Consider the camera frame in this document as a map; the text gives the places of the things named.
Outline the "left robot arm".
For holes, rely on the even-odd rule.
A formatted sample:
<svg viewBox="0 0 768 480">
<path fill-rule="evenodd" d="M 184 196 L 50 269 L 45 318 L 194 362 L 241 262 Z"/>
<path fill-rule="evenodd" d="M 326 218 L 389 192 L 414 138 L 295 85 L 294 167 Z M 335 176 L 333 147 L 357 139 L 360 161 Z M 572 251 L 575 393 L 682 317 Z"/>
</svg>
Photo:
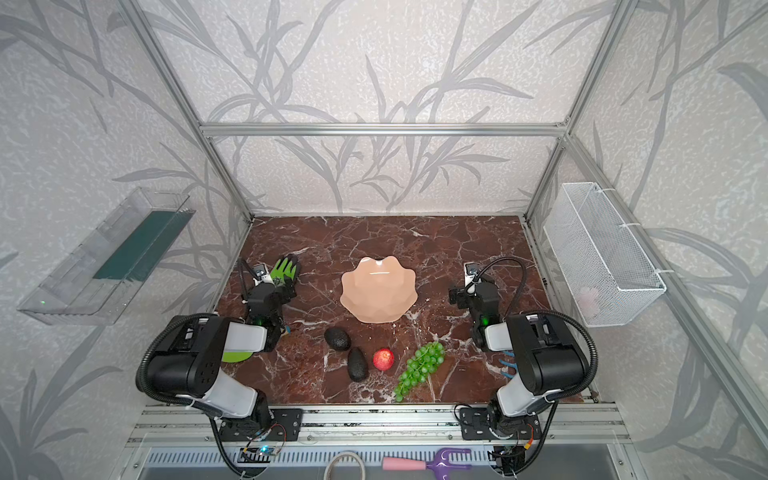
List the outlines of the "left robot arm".
<svg viewBox="0 0 768 480">
<path fill-rule="evenodd" d="M 226 374 L 227 353 L 268 353 L 286 332 L 282 307 L 295 298 L 291 279 L 256 284 L 245 297 L 246 317 L 177 315 L 150 343 L 136 373 L 153 400 L 195 408 L 253 435 L 274 424 L 266 395 Z"/>
</svg>

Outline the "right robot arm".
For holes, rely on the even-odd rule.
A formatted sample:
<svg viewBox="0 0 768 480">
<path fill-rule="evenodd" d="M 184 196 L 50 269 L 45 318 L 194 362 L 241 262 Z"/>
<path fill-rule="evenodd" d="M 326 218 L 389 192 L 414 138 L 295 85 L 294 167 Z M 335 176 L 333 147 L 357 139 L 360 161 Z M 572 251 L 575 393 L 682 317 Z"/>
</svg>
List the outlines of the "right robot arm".
<svg viewBox="0 0 768 480">
<path fill-rule="evenodd" d="M 471 338 L 483 351 L 509 353 L 516 373 L 489 401 L 485 418 L 472 414 L 462 422 L 464 437 L 540 437 L 538 415 L 559 400 L 587 389 L 599 365 L 596 343 L 577 320 L 553 310 L 500 313 L 498 287 L 468 283 L 448 293 L 449 303 L 467 310 Z"/>
</svg>

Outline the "dark fake avocado round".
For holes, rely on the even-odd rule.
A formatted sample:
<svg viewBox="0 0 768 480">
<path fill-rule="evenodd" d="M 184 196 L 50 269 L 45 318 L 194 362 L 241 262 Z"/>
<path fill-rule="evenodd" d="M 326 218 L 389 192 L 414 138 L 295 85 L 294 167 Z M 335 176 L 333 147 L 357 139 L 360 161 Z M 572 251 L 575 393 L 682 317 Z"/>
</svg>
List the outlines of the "dark fake avocado round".
<svg viewBox="0 0 768 480">
<path fill-rule="evenodd" d="M 340 327 L 328 328 L 324 332 L 324 339 L 328 346 L 334 351 L 347 351 L 352 345 L 349 334 Z"/>
</svg>

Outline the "dark fake avocado elongated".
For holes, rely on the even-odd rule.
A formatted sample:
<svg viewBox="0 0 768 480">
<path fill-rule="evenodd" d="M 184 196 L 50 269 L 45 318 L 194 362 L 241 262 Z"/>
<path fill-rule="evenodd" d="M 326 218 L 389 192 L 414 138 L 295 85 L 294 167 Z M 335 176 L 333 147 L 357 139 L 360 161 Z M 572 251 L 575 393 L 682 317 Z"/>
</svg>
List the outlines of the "dark fake avocado elongated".
<svg viewBox="0 0 768 480">
<path fill-rule="evenodd" d="M 353 347 L 348 352 L 347 372 L 350 380 L 356 383 L 365 381 L 369 376 L 367 359 L 358 347 Z"/>
</svg>

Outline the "red fake apple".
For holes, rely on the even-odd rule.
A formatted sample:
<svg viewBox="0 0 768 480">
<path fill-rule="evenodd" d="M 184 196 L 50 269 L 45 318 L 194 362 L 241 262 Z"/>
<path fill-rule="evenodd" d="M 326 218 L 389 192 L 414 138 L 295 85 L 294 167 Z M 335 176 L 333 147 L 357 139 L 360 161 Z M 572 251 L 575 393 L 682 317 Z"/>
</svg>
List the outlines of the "red fake apple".
<svg viewBox="0 0 768 480">
<path fill-rule="evenodd" d="M 373 366 L 379 371 L 387 371 L 394 366 L 395 355 L 388 348 L 382 348 L 377 350 L 373 354 Z"/>
</svg>

